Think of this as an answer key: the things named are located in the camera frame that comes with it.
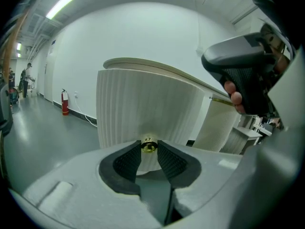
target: brass fitting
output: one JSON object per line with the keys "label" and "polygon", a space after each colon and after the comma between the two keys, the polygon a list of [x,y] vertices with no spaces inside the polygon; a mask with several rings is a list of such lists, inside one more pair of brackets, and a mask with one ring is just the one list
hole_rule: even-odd
{"label": "brass fitting", "polygon": [[143,153],[153,153],[158,147],[157,141],[153,140],[151,137],[145,138],[141,144],[141,150]]}

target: person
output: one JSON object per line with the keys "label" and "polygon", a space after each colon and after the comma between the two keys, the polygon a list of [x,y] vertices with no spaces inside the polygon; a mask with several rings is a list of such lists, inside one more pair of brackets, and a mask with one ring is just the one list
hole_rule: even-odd
{"label": "person", "polygon": [[15,74],[13,72],[13,70],[10,68],[10,74],[9,74],[9,88],[14,87],[15,86]]}
{"label": "person", "polygon": [[[270,46],[270,48],[272,50],[273,55],[278,58],[277,64],[274,67],[274,71],[276,71],[278,74],[281,74],[289,65],[289,59],[274,47]],[[231,81],[226,81],[224,83],[224,89],[227,93],[231,95],[231,101],[235,105],[236,110],[239,113],[244,114],[245,110],[244,106],[242,105],[243,97],[240,92],[237,92],[235,84]]]}
{"label": "person", "polygon": [[27,68],[24,69],[24,78],[23,78],[23,97],[24,98],[27,97],[29,80],[35,82],[35,80],[30,75],[31,67],[32,67],[32,64],[28,63]]}

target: red fire extinguisher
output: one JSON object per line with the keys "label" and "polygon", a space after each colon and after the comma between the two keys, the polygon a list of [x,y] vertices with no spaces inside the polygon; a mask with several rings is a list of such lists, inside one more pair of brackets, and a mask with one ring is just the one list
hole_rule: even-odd
{"label": "red fire extinguisher", "polygon": [[69,109],[68,109],[68,92],[63,89],[61,92],[61,108],[62,108],[62,115],[68,115]]}

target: fluorescent light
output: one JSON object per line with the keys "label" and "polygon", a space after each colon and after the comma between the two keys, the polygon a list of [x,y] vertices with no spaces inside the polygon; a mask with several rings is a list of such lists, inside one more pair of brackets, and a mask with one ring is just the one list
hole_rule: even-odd
{"label": "fluorescent light", "polygon": [[52,19],[64,6],[66,6],[72,0],[59,0],[55,6],[48,12],[46,17]]}

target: human hand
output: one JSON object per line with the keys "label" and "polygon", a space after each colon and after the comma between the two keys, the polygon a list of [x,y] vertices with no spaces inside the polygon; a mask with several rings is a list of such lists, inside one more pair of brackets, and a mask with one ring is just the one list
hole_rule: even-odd
{"label": "human hand", "polygon": [[[273,55],[275,55],[276,58],[278,58],[277,64],[274,67],[274,71],[280,74],[284,72],[284,70],[289,65],[289,59],[286,56],[284,56],[282,53],[280,53],[278,50],[273,48],[272,46],[271,46],[271,50]],[[224,89],[226,90],[227,93],[231,95],[231,101],[235,105],[236,110],[241,114],[245,114],[244,106],[242,105],[243,97],[239,92],[236,91],[235,84],[231,81],[226,81],[224,83]]]}

